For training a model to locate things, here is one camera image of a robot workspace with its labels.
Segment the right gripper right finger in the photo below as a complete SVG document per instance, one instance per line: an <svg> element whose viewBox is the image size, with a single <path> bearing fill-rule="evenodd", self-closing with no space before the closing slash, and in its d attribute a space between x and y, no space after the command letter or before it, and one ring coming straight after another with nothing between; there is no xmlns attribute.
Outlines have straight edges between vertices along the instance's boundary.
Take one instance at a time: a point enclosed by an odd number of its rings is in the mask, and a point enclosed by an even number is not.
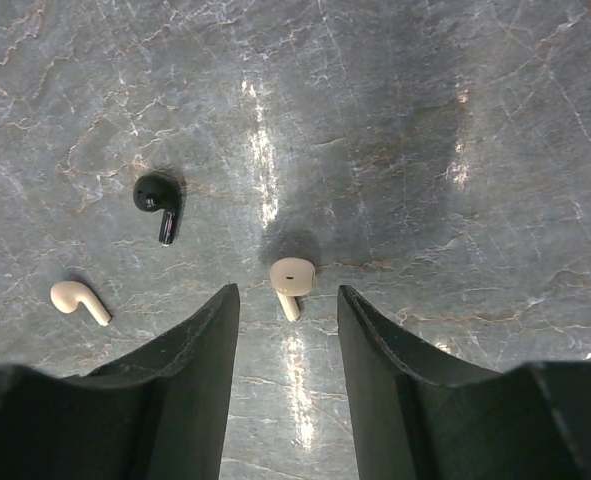
<svg viewBox="0 0 591 480"><path fill-rule="evenodd" d="M354 288L338 334L363 479L591 479L591 362L500 373L450 355Z"/></svg>

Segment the beige earbud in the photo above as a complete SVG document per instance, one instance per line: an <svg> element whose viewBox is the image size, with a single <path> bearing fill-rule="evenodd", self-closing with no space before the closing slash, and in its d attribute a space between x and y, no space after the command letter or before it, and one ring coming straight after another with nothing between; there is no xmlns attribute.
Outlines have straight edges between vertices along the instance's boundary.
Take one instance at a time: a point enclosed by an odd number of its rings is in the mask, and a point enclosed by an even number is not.
<svg viewBox="0 0 591 480"><path fill-rule="evenodd" d="M77 281L61 281L50 290L53 305L62 313L71 314L82 304L94 320L101 326L108 326L111 314L104 307L95 293L84 283Z"/></svg>
<svg viewBox="0 0 591 480"><path fill-rule="evenodd" d="M315 275L314 264L301 258L282 258L271 266L269 279L289 322L300 318L297 299L312 291Z"/></svg>

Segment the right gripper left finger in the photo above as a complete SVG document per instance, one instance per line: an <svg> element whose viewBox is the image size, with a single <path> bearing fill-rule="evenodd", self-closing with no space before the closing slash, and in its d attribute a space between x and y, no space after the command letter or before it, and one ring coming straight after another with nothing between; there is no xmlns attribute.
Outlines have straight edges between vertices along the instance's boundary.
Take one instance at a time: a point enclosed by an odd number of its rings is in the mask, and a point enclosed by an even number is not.
<svg viewBox="0 0 591 480"><path fill-rule="evenodd" d="M240 315L236 285L84 376L0 364L0 479L215 479Z"/></svg>

